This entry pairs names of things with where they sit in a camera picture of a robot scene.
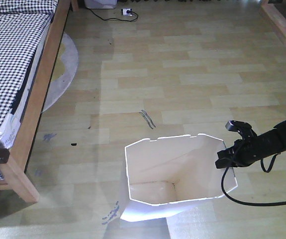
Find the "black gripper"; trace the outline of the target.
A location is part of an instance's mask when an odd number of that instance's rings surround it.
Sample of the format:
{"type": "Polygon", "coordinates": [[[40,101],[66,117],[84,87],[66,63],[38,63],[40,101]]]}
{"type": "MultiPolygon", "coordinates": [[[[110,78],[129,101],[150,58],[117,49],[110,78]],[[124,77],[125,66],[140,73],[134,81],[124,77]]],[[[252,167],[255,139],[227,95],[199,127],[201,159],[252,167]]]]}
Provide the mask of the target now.
{"type": "Polygon", "coordinates": [[[218,159],[215,161],[215,167],[217,169],[248,167],[260,160],[257,152],[254,150],[254,143],[257,140],[257,136],[238,139],[232,147],[217,152],[218,159]]]}

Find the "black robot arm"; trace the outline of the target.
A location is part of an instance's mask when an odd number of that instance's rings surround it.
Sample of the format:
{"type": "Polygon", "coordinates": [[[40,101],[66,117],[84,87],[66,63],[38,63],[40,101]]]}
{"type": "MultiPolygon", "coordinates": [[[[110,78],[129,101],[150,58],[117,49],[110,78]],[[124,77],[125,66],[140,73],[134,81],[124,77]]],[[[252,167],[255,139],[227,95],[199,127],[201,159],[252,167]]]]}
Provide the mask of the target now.
{"type": "Polygon", "coordinates": [[[217,169],[248,167],[258,160],[286,151],[286,120],[261,135],[257,135],[247,122],[230,120],[225,127],[228,131],[239,133],[242,139],[217,153],[217,169]]]}

